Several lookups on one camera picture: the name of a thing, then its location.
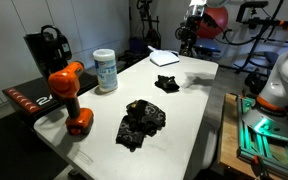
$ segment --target gray floor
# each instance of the gray floor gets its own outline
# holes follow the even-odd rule
[[[219,128],[225,93],[241,94],[246,75],[235,74],[231,69],[218,69],[204,120]],[[34,136],[28,135],[24,127],[17,127],[22,126],[19,122],[14,126],[10,120],[4,118],[5,122],[0,121],[0,132],[3,132],[0,133],[0,179],[65,179],[69,168],[58,174],[67,167],[67,163],[41,145]]]

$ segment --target white wall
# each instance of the white wall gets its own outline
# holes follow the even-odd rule
[[[130,0],[130,5],[132,7],[132,29],[134,36],[142,37],[142,23],[140,21],[139,11],[136,9],[137,0]],[[255,36],[257,32],[251,32],[248,30],[247,25],[241,25],[241,23],[235,22],[236,16],[241,4],[243,4],[245,0],[230,0],[228,4],[225,5],[229,14],[228,28],[233,29],[232,33],[228,34],[228,37],[231,37],[230,40],[233,42],[244,42],[248,40],[250,37]],[[273,15],[279,0],[270,0],[269,5],[264,9],[270,15]],[[160,19],[160,34],[162,37],[162,49],[171,49],[178,51],[180,49],[180,41],[175,38],[175,30],[179,27],[180,22],[183,21],[183,17],[186,13],[187,7],[190,4],[190,0],[154,0],[151,6],[151,13],[153,18],[159,16]],[[257,9],[257,15],[260,18],[266,18],[267,15],[261,9]],[[245,12],[245,20],[247,20],[247,16],[249,14],[249,10]],[[288,1],[284,0],[281,10],[277,15],[277,19],[279,20],[288,20]],[[218,39],[222,39],[222,34],[217,36]],[[278,40],[288,40],[288,31],[282,30],[280,27],[276,28],[273,36],[271,38],[275,38]],[[234,63],[238,65],[242,65],[247,56],[247,53],[251,50],[253,43],[249,43],[243,46],[228,46],[225,44],[217,43],[222,50],[221,56],[222,58],[218,61],[219,64],[233,66]],[[288,44],[277,43],[277,42],[267,42],[260,43],[257,46],[257,50],[263,51],[274,51],[279,54],[288,50]]]
[[[94,66],[92,53],[128,48],[128,0],[0,0],[0,103],[2,90],[41,77],[23,39],[46,24],[69,41],[73,60]]]

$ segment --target metal stand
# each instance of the metal stand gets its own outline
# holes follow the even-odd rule
[[[261,156],[269,172],[288,179],[288,141],[257,134],[242,120],[242,114],[248,111],[253,101],[255,100],[251,98],[238,97],[239,148],[237,157],[251,163],[255,155]]]

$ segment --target black cloth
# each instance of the black cloth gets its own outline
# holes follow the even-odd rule
[[[132,149],[140,147],[145,135],[154,136],[165,126],[166,115],[160,108],[145,100],[134,101],[126,106],[116,142]]]
[[[167,93],[178,91],[178,89],[180,88],[176,84],[174,76],[167,77],[167,76],[158,75],[157,78],[158,78],[158,81],[155,82],[155,86],[163,89]]]

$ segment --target label on container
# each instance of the label on container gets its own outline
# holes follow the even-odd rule
[[[109,61],[95,60],[96,74],[99,86],[103,89],[114,89],[117,87],[117,71],[115,59]]]

